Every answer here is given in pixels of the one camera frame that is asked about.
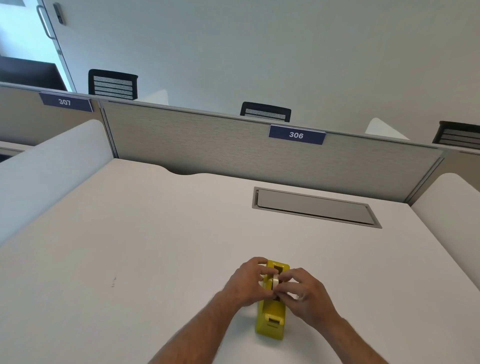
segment desk surface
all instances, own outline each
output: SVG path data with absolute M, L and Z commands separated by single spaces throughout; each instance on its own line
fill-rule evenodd
M 254 187 L 368 203 L 382 229 L 252 208 Z M 391 363 L 480 362 L 480 291 L 408 205 L 115 159 L 0 247 L 7 363 L 145 363 L 254 255 L 321 279 Z M 217 363 L 339 363 L 287 313 L 233 319 Z

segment hand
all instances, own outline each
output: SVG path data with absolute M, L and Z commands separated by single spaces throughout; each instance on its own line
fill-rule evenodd
M 259 281 L 263 280 L 262 274 L 278 274 L 278 271 L 274 268 L 259 265 L 266 262 L 267 259 L 262 257 L 250 259 L 233 273 L 225 285 L 222 292 L 233 300 L 238 309 L 275 297 L 272 290 L 267 290 L 258 284 Z
M 292 278 L 298 283 L 288 282 Z M 295 316 L 320 333 L 341 320 L 325 286 L 305 269 L 286 270 L 278 275 L 278 280 L 283 282 L 274 288 L 275 294 Z M 294 299 L 287 292 L 298 295 L 298 299 Z

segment yellow tape dispenser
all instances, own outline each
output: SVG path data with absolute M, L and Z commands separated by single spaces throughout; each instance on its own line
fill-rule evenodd
M 289 270 L 288 264 L 269 260 L 267 267 L 275 268 L 279 273 Z M 272 290 L 278 284 L 277 276 L 264 276 L 263 287 Z M 257 322 L 255 331 L 257 334 L 265 335 L 277 340 L 283 339 L 285 327 L 285 304 L 279 298 L 274 300 L 263 300 L 258 303 Z

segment blue sign with 306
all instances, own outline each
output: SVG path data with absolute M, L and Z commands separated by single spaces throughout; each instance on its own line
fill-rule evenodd
M 40 95 L 44 105 L 93 112 L 92 103 L 88 98 L 71 97 L 60 94 L 47 94 L 45 92 L 39 92 L 38 94 Z
M 323 144 L 325 136 L 325 132 L 280 125 L 270 125 L 270 132 L 268 133 L 268 137 L 270 138 L 293 140 L 295 142 L 319 145 Z

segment forearm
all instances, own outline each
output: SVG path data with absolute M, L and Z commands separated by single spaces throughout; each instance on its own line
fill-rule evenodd
M 238 309 L 227 295 L 217 293 L 160 349 L 149 364 L 210 364 Z
M 335 350 L 343 364 L 387 364 L 387 362 L 356 333 L 347 320 L 338 317 L 317 329 Z

